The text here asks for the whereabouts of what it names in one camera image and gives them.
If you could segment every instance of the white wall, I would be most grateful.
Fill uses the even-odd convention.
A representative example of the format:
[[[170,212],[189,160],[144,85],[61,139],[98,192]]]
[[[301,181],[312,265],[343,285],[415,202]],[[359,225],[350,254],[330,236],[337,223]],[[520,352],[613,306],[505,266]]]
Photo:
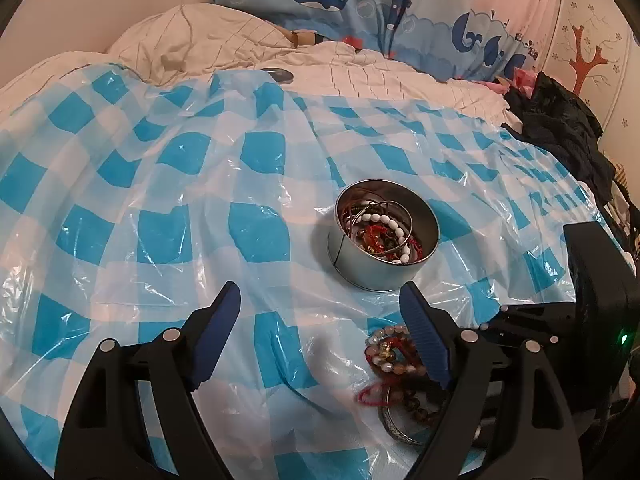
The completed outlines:
[[[179,3],[180,0],[23,0],[0,38],[0,88],[37,62],[60,52],[104,52],[134,23]]]
[[[604,134],[601,149],[623,164],[629,195],[640,204],[640,47],[622,12],[613,0],[562,0],[556,33],[543,71],[574,90],[596,115]],[[582,29],[580,45],[574,29]],[[576,88],[578,52],[586,63],[606,60],[586,73]]]

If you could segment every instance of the round tin can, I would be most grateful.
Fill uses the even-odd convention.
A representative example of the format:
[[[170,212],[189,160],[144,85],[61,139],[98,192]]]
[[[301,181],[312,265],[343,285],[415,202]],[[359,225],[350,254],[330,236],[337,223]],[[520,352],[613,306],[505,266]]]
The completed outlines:
[[[346,205],[356,200],[393,201],[402,205],[399,208],[389,204],[389,215],[393,214],[394,218],[405,224],[412,224],[412,232],[422,245],[422,258],[398,264],[364,251],[348,236],[340,222]],[[404,218],[407,212],[411,215],[410,219]],[[327,245],[331,263],[345,280],[372,292],[391,292],[414,278],[435,252],[439,238],[440,227],[436,216],[431,207],[413,191],[387,180],[363,180],[347,187],[338,197]]]

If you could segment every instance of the white bedsheet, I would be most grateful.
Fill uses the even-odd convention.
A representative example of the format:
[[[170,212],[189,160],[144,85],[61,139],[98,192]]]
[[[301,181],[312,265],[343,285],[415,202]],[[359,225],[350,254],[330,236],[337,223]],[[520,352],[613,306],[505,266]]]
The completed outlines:
[[[489,123],[515,124],[502,96],[468,81],[439,83],[372,50],[325,41],[295,49],[271,23],[239,10],[193,4],[132,26],[110,48],[111,57],[157,85],[214,70],[280,67],[294,74],[287,89],[304,94],[386,100],[424,99]]]

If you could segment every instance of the plastic sheet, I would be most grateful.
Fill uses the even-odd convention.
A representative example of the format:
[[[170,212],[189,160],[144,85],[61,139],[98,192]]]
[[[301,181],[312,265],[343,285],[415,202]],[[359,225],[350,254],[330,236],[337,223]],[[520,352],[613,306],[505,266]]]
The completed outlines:
[[[415,281],[461,326],[572,300],[562,226],[604,225],[552,156],[481,120],[300,96],[261,72],[161,91],[89,66],[0,124],[0,147],[0,405],[49,472],[100,341],[150,341],[233,280],[240,317],[195,397],[234,477],[403,478],[417,450],[353,399],[373,378],[366,335],[401,321],[398,294],[331,266],[340,188],[385,178],[430,203],[440,245]]]

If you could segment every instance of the tin lid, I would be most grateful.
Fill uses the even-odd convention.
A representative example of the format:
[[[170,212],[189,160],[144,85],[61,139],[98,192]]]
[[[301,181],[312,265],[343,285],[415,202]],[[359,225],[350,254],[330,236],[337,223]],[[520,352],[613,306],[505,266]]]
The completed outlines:
[[[293,74],[289,70],[283,68],[261,68],[261,70],[273,77],[277,83],[286,84],[293,81]]]

